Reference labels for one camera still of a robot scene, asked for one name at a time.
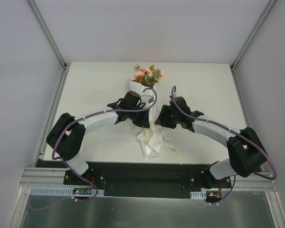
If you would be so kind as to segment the translucent white wrapping paper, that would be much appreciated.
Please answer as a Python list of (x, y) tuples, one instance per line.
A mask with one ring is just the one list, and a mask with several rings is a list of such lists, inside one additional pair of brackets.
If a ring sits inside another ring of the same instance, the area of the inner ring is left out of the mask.
[[(128, 81), (130, 90), (138, 93), (142, 97), (142, 101), (146, 106), (151, 106), (155, 101), (155, 95), (152, 90), (146, 90), (146, 86), (141, 83)], [(155, 104), (148, 110), (147, 123), (150, 125), (147, 128), (143, 128), (142, 132), (136, 137), (140, 142), (142, 153), (145, 159), (157, 158), (160, 155), (161, 146), (164, 142), (164, 132), (160, 125), (156, 125), (155, 121), (159, 117), (158, 104)]]

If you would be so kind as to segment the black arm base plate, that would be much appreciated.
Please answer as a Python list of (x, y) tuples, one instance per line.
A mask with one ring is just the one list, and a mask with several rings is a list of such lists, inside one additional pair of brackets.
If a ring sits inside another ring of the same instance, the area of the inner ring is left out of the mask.
[(189, 199), (204, 185), (198, 180), (207, 164), (89, 162), (83, 178), (65, 171), (63, 184), (86, 186), (92, 182), (105, 196)]

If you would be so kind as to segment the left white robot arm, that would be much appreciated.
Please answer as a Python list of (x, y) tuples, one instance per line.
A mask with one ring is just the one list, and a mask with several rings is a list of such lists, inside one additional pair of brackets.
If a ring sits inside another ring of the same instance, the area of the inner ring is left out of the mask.
[(105, 126), (118, 124), (128, 119), (134, 123), (143, 123), (151, 104), (143, 101), (134, 91), (129, 91), (123, 98), (108, 104), (102, 111), (82, 117), (74, 117), (70, 113), (62, 114), (49, 132), (46, 142), (74, 173), (75, 180), (85, 185), (91, 182), (89, 166), (80, 154), (83, 139), (89, 133)]

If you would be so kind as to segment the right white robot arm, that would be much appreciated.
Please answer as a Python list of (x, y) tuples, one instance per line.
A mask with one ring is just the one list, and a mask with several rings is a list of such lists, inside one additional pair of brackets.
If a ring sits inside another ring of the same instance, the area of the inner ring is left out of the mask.
[(209, 119), (200, 111), (191, 111), (183, 97), (163, 105), (156, 125), (174, 129), (179, 124), (183, 129), (211, 138), (228, 150), (228, 159), (217, 161), (194, 177), (196, 185), (210, 189), (221, 180), (233, 175), (248, 177), (266, 162), (266, 152), (256, 132), (250, 128), (231, 130)]

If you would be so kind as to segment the pink rose stem with leaves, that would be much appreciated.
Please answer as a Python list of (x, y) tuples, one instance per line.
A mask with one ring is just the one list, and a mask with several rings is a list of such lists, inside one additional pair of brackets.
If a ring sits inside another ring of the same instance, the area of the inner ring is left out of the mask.
[[(134, 67), (134, 69), (136, 70), (136, 72), (138, 71), (138, 69), (140, 69), (141, 67), (139, 65), (136, 65)], [(163, 71), (161, 69), (155, 68), (154, 65), (151, 65), (149, 67), (149, 69), (151, 69), (153, 71), (153, 76), (151, 77), (150, 81), (145, 82), (145, 83), (140, 83), (141, 85), (145, 86), (145, 87), (150, 87), (153, 88), (153, 86), (158, 83), (162, 77), (163, 77)]]

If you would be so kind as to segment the cream printed ribbon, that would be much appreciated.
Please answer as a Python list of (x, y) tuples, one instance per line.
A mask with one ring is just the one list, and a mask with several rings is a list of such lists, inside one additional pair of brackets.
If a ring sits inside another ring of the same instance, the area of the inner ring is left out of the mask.
[(130, 133), (137, 134), (136, 140), (140, 144), (142, 155), (145, 160), (159, 158), (161, 148), (165, 144), (169, 147), (169, 151), (173, 152), (177, 157), (178, 163), (180, 165), (183, 164), (181, 155), (174, 145), (166, 140), (164, 129), (161, 126), (156, 126), (154, 122), (152, 122), (150, 128), (141, 128), (134, 126), (134, 124), (129, 121), (126, 121), (124, 125)]

